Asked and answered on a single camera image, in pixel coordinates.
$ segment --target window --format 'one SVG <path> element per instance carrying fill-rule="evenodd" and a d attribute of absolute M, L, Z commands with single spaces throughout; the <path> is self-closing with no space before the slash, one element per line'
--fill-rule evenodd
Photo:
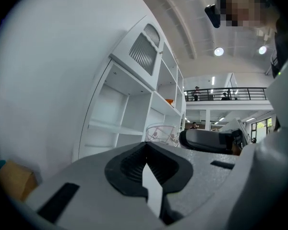
<path fill-rule="evenodd" d="M 251 139 L 256 138 L 257 141 L 263 139 L 268 134 L 268 128 L 272 127 L 272 118 L 252 124 Z"/>
<path fill-rule="evenodd" d="M 266 127 L 266 120 L 264 120 L 264 121 L 261 121 L 261 122 L 258 122 L 257 123 L 257 128 L 264 128 L 264 127 Z"/>
<path fill-rule="evenodd" d="M 268 127 L 272 127 L 272 118 L 267 119 Z"/>

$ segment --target ceiling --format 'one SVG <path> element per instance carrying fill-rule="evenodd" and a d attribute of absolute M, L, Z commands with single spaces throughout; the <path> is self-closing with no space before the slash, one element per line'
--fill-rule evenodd
<path fill-rule="evenodd" d="M 212 77 L 215 77 L 215 84 L 212 85 Z M 200 89 L 225 88 L 230 81 L 231 73 L 202 75 L 184 78 L 184 90 L 194 90 L 196 86 Z"/>
<path fill-rule="evenodd" d="M 264 73 L 275 49 L 274 33 L 222 24 L 214 28 L 204 12 L 215 0 L 144 0 L 158 20 L 184 78 L 229 72 Z M 265 45 L 267 52 L 258 53 Z M 224 54 L 214 55 L 222 47 Z"/>
<path fill-rule="evenodd" d="M 218 122 L 220 118 L 225 117 L 222 120 L 222 123 L 228 123 L 234 118 L 240 118 L 242 122 L 254 117 L 256 119 L 266 117 L 266 115 L 272 115 L 274 111 L 271 110 L 211 110 L 210 111 L 210 120 L 211 122 Z M 190 122 L 200 122 L 206 119 L 205 110 L 187 110 L 186 118 Z"/>

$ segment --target white bookshelf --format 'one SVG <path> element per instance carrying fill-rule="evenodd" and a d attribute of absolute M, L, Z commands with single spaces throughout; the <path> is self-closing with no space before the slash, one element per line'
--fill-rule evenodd
<path fill-rule="evenodd" d="M 128 40 L 123 39 L 110 55 L 115 61 L 111 60 L 104 70 L 92 97 L 76 158 L 144 141 L 146 128 L 151 124 L 180 127 L 185 107 L 183 77 L 177 63 L 161 39 L 158 49 L 163 51 L 157 56 L 155 70 L 151 76 L 143 75 L 141 65 L 133 65 L 135 60 L 130 59 L 130 49 L 124 49 L 126 45 L 132 46 L 129 40 L 135 42 L 139 33 L 143 33 L 141 28 L 135 31 L 132 29 L 126 36 Z"/>

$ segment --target ceiling light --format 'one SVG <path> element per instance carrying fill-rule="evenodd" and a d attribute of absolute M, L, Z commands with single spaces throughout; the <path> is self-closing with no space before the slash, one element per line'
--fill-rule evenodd
<path fill-rule="evenodd" d="M 267 47 L 266 46 L 262 46 L 258 50 L 259 54 L 261 54 L 261 55 L 263 55 L 266 51 L 267 51 Z"/>
<path fill-rule="evenodd" d="M 224 53 L 224 49 L 221 47 L 215 49 L 215 55 L 216 56 L 221 56 Z"/>
<path fill-rule="evenodd" d="M 254 117 L 252 117 L 252 118 L 250 118 L 249 120 L 246 120 L 246 122 L 249 122 L 249 121 L 251 121 L 251 120 L 253 120 L 253 119 L 255 119 Z"/>

